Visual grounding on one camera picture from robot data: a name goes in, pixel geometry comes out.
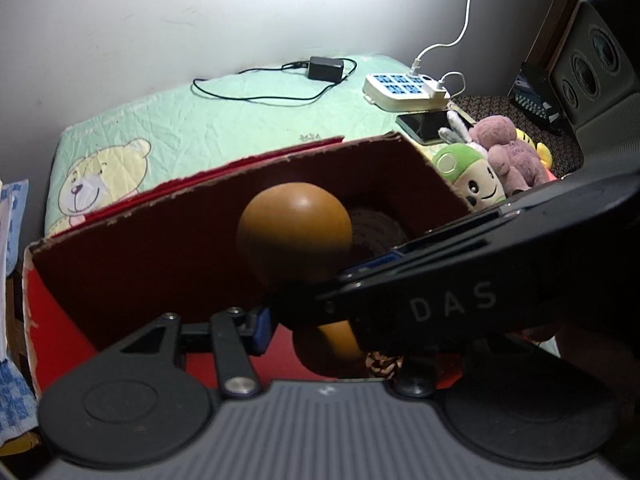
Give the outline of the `black power adapter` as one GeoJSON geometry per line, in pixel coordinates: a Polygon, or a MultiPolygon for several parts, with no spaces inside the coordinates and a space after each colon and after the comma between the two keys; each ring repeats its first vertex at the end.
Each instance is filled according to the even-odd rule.
{"type": "Polygon", "coordinates": [[[307,78],[339,84],[343,79],[344,61],[341,58],[312,56],[307,64],[307,78]]]}

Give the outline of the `brown wooden massage hammer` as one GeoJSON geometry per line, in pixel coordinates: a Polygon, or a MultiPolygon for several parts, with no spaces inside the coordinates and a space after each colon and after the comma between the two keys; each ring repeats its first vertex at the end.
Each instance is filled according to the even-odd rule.
{"type": "Polygon", "coordinates": [[[296,318],[308,311],[308,297],[336,277],[352,248],[352,220],[334,195],[306,182],[266,188],[243,210],[236,246],[268,292],[276,319],[312,352],[326,350],[349,364],[364,358],[346,321],[300,327],[296,318]]]}

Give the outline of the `mauve teddy bear plush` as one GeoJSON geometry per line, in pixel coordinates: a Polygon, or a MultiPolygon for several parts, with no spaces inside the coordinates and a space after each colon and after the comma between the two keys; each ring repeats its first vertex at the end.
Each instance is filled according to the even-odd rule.
{"type": "Polygon", "coordinates": [[[506,196],[520,194],[549,182],[536,150],[518,138],[514,123],[501,115],[481,119],[470,130],[471,139],[486,151],[506,196]]]}

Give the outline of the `white bunny plush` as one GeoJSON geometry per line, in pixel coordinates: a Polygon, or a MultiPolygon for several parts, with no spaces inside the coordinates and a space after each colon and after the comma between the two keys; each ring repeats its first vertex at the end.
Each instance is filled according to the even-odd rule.
{"type": "Polygon", "coordinates": [[[448,125],[438,129],[439,137],[448,144],[460,143],[479,152],[484,159],[488,159],[488,151],[480,144],[472,140],[469,129],[455,110],[447,110],[448,125]]]}

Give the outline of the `green bear print blanket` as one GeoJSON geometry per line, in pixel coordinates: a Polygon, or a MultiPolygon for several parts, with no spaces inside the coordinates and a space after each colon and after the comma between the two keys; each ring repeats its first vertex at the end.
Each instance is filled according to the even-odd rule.
{"type": "Polygon", "coordinates": [[[67,128],[53,162],[44,232],[163,182],[248,156],[341,136],[356,140],[397,129],[369,103],[364,78],[405,73],[384,55],[355,56],[334,88],[303,70],[247,72],[162,92],[67,128]]]}

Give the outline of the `white power strip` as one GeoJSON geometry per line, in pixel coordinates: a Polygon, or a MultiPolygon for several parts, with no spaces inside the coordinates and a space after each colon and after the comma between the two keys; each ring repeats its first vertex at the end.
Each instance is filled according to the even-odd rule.
{"type": "Polygon", "coordinates": [[[424,75],[369,74],[362,92],[368,102],[390,113],[444,110],[450,100],[441,81],[424,75]]]}

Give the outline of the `blue patterned cloth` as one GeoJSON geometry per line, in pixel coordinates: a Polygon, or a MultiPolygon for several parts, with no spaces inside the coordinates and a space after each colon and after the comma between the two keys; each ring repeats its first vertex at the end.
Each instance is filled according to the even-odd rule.
{"type": "Polygon", "coordinates": [[[37,401],[25,373],[22,278],[18,268],[21,226],[29,182],[1,183],[1,445],[38,425],[37,401]]]}

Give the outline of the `red cardboard box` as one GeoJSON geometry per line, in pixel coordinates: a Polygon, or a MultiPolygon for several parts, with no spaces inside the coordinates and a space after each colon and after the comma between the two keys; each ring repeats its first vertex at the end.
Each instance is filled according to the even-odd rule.
{"type": "Polygon", "coordinates": [[[166,312],[194,323],[252,300],[236,229],[256,194],[290,181],[318,185],[347,208],[385,214],[409,238],[471,211],[398,133],[336,136],[157,185],[26,248],[23,312],[35,388],[46,390],[166,312]]]}

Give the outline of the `green bean plush toy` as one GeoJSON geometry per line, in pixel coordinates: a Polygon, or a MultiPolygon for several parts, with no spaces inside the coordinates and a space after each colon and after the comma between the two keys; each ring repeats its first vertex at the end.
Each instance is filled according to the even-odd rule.
{"type": "Polygon", "coordinates": [[[506,200],[506,193],[487,159],[469,145],[449,144],[432,158],[439,174],[475,211],[506,200]]]}

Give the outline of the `brown patterned bedside mat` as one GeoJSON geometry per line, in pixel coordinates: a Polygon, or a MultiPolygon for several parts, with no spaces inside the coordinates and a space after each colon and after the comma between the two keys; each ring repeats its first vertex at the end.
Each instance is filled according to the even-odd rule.
{"type": "Polygon", "coordinates": [[[567,176],[584,163],[582,150],[570,130],[553,130],[551,126],[538,125],[507,96],[458,96],[454,99],[454,107],[460,114],[465,114],[468,124],[494,115],[510,118],[515,128],[526,132],[535,142],[548,146],[553,157],[551,172],[557,178],[567,176]]]}

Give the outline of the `yellow duck plush toy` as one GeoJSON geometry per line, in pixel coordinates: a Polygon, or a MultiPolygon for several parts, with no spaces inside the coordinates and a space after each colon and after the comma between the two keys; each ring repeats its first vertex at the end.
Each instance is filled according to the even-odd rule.
{"type": "Polygon", "coordinates": [[[555,175],[552,174],[551,172],[551,169],[553,166],[553,157],[550,150],[548,149],[548,146],[546,144],[543,144],[542,142],[535,142],[526,132],[524,132],[519,128],[516,128],[515,131],[516,131],[516,135],[521,141],[527,143],[529,146],[531,146],[535,150],[535,152],[538,155],[538,158],[540,159],[540,162],[542,163],[542,166],[546,168],[546,173],[548,174],[548,178],[550,180],[554,180],[555,175]]]}

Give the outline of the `black smartphone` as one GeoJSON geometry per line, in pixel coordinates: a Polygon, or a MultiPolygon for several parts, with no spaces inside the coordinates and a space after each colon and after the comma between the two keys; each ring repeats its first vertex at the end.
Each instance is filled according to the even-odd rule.
{"type": "Polygon", "coordinates": [[[434,145],[442,142],[441,128],[450,129],[450,122],[444,110],[434,112],[400,114],[396,124],[410,140],[420,145],[434,145]]]}

